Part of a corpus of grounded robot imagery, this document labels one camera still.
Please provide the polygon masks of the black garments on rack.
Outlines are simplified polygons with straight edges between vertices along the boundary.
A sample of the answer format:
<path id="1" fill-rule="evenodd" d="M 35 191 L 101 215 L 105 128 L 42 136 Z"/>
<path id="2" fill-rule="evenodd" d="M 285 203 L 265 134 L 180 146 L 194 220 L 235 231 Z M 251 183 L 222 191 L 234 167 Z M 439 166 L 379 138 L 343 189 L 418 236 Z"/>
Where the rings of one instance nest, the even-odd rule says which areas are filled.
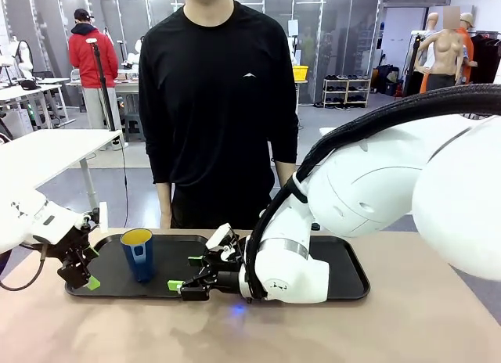
<path id="1" fill-rule="evenodd" d="M 501 33 L 475 32 L 471 36 L 476 67 L 471 68 L 471 84 L 493 83 L 501 62 Z"/>

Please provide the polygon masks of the black plastic tray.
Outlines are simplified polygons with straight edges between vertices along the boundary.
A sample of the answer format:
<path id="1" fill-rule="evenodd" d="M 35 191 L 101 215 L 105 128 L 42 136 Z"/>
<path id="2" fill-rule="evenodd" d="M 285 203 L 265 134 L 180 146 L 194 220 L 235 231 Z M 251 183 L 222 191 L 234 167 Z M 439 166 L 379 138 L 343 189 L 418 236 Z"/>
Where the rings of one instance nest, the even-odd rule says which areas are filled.
<path id="1" fill-rule="evenodd" d="M 76 297 L 178 299 L 180 295 L 168 289 L 168 281 L 187 280 L 199 271 L 189 265 L 188 258 L 202 255 L 207 241 L 200 235 L 155 235 L 155 275 L 148 283 L 140 283 L 128 266 L 120 237 L 119 234 L 109 235 L 95 245 L 99 256 L 89 264 L 88 270 L 100 281 L 100 287 L 90 290 L 65 285 L 68 294 Z"/>
<path id="2" fill-rule="evenodd" d="M 317 304 L 359 300 L 370 291 L 351 245 L 330 235 L 311 236 L 309 247 L 292 239 L 266 239 L 259 245 L 254 270 L 265 300 Z"/>

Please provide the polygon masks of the blue cup yellow inside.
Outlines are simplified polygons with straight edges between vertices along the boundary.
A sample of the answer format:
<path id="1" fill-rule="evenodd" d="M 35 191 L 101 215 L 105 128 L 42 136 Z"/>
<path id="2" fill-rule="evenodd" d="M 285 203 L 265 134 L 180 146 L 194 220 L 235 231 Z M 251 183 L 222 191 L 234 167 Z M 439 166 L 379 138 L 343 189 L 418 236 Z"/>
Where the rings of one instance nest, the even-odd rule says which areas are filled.
<path id="1" fill-rule="evenodd" d="M 149 282 L 154 276 L 153 233 L 135 228 L 124 233 L 120 243 L 135 280 Z"/>

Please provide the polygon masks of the white mannequin orange trousers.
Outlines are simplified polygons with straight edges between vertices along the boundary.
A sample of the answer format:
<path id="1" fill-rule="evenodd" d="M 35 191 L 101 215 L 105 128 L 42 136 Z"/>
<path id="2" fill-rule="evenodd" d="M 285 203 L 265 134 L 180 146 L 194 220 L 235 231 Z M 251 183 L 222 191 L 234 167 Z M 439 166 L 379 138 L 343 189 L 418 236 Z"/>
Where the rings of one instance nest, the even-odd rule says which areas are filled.
<path id="1" fill-rule="evenodd" d="M 424 39 L 428 39 L 431 35 L 435 34 L 436 25 L 438 23 L 439 14 L 430 13 L 427 16 L 426 31 L 424 34 Z M 425 50 L 418 50 L 416 54 L 415 70 L 421 76 L 420 93 L 423 93 L 427 89 L 427 79 L 428 73 L 425 70 L 429 70 L 434 65 L 434 45 L 430 43 Z"/>

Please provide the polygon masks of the person's right forearm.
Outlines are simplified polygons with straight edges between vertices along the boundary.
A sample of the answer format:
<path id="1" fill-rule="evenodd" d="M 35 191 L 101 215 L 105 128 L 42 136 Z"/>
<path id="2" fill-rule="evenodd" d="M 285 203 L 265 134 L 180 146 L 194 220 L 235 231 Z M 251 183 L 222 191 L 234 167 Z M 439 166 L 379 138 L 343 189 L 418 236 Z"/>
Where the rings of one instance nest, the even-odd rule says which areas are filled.
<path id="1" fill-rule="evenodd" d="M 170 169 L 164 148 L 158 143 L 149 143 L 148 156 L 153 174 L 153 183 L 157 188 L 160 204 L 160 215 L 171 215 L 171 183 L 169 180 Z"/>

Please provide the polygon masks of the black tripod stand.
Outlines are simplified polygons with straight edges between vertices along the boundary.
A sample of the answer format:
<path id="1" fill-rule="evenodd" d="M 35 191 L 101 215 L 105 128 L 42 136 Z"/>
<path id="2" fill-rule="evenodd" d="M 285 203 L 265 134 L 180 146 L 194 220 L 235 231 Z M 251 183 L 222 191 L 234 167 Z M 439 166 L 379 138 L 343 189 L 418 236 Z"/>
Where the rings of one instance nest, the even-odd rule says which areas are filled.
<path id="1" fill-rule="evenodd" d="M 97 69 L 99 73 L 99 82 L 101 84 L 101 90 L 103 93 L 103 100 L 105 104 L 105 109 L 106 109 L 106 115 L 107 115 L 107 123 L 108 127 L 111 131 L 116 131 L 116 127 L 114 124 L 114 117 L 113 117 L 113 111 L 111 109 L 110 105 L 110 98 L 106 86 L 106 78 L 105 74 L 103 72 L 103 65 L 101 63 L 101 58 L 100 58 L 100 51 L 99 51 L 99 46 L 97 45 L 97 39 L 96 38 L 89 38 L 86 40 L 88 44 L 90 44 L 94 57 L 96 59 L 96 64 L 97 64 Z"/>

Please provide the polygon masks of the figure in orange with hat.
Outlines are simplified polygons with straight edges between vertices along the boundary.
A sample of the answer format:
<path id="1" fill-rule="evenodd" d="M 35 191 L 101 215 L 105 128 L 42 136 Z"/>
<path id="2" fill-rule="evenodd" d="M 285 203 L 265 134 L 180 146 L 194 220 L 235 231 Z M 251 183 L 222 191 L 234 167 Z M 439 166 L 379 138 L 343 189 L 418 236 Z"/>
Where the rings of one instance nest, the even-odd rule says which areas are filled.
<path id="1" fill-rule="evenodd" d="M 469 30 L 474 26 L 473 15 L 471 13 L 462 13 L 460 15 L 460 27 L 457 33 L 461 36 L 463 41 L 463 65 L 461 71 L 460 82 L 468 84 L 470 82 L 470 74 L 478 63 L 474 61 L 474 44 L 471 40 Z"/>

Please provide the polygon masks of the person in black shirt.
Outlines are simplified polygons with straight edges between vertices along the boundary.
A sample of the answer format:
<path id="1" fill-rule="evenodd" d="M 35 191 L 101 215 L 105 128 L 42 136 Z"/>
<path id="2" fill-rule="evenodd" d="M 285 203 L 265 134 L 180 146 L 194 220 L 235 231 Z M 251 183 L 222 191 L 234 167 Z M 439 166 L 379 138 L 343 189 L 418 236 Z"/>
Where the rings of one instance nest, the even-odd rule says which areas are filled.
<path id="1" fill-rule="evenodd" d="M 253 228 L 279 184 L 271 144 L 297 146 L 287 36 L 236 0 L 185 0 L 150 29 L 139 114 L 170 169 L 171 228 Z"/>

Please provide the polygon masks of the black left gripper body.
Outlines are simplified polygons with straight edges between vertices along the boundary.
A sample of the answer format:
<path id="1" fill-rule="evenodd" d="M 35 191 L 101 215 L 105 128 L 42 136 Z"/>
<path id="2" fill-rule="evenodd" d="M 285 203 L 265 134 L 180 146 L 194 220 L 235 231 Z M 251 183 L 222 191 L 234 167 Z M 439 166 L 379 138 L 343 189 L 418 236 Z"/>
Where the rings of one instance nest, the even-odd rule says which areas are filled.
<path id="1" fill-rule="evenodd" d="M 57 271 L 71 287 L 83 287 L 88 283 L 88 234 L 71 229 L 57 244 L 62 267 Z"/>

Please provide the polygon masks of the white background desk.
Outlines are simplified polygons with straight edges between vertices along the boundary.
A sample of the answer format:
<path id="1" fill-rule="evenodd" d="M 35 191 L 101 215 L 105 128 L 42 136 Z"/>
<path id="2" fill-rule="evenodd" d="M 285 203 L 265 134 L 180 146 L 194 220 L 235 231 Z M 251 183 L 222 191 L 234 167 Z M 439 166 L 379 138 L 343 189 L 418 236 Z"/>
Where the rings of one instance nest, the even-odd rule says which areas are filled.
<path id="1" fill-rule="evenodd" d="M 74 119 L 68 116 L 62 87 L 62 84 L 45 83 L 45 80 L 41 81 L 38 88 L 31 90 L 25 90 L 19 84 L 6 87 L 0 83 L 0 108 L 9 107 L 20 112 L 22 105 L 27 104 L 28 111 L 32 112 L 36 129 L 61 128 L 74 122 Z M 64 117 L 60 116 L 53 93 L 59 94 Z"/>

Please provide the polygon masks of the mannequin with orange top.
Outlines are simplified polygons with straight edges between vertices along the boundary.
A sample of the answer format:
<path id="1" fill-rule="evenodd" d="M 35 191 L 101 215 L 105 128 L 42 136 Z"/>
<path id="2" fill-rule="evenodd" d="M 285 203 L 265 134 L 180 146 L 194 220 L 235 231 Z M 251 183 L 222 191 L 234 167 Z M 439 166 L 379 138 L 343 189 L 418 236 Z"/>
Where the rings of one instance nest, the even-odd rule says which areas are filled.
<path id="1" fill-rule="evenodd" d="M 461 76 L 463 64 L 463 38 L 456 31 L 460 28 L 460 7 L 443 8 L 443 29 L 426 38 L 417 49 L 415 69 L 427 75 L 426 92 L 449 88 Z M 434 62 L 431 67 L 420 65 L 420 56 L 433 46 Z"/>

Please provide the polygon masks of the white shoe rack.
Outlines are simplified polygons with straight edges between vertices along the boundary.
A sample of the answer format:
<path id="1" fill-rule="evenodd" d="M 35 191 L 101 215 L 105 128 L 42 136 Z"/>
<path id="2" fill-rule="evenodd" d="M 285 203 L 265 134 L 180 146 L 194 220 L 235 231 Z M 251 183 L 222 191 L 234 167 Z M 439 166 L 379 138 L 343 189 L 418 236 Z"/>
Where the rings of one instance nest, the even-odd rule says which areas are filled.
<path id="1" fill-rule="evenodd" d="M 369 93 L 367 75 L 329 74 L 323 80 L 322 105 L 324 108 L 367 107 Z"/>

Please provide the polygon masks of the person's left forearm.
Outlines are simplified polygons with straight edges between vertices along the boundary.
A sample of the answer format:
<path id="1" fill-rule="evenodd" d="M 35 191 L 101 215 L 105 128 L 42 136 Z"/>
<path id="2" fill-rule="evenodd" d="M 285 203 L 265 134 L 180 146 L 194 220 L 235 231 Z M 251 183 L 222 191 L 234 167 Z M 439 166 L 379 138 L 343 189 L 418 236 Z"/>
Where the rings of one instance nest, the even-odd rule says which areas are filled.
<path id="1" fill-rule="evenodd" d="M 284 186 L 296 171 L 297 146 L 271 144 L 271 150 L 279 184 Z"/>

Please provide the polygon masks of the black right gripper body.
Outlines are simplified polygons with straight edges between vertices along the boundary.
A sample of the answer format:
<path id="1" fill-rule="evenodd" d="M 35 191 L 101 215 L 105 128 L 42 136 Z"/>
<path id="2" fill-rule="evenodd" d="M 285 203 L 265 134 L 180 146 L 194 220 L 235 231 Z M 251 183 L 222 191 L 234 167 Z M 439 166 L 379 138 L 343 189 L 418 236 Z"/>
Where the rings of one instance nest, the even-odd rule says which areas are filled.
<path id="1" fill-rule="evenodd" d="M 211 289 L 222 293 L 241 293 L 243 244 L 238 237 L 225 237 L 216 247 L 207 249 L 204 266 L 210 273 L 207 283 Z"/>

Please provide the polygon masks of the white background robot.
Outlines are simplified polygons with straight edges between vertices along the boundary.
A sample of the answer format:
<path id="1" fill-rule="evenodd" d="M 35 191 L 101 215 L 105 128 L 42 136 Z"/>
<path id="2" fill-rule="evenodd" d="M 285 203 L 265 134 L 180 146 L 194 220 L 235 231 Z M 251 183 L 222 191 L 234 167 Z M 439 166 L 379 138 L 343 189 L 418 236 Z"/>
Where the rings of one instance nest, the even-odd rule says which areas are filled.
<path id="1" fill-rule="evenodd" d="M 23 79 L 33 79 L 34 69 L 31 48 L 27 41 L 12 36 L 7 47 L 7 54 L 0 55 L 0 67 L 12 67 Z"/>

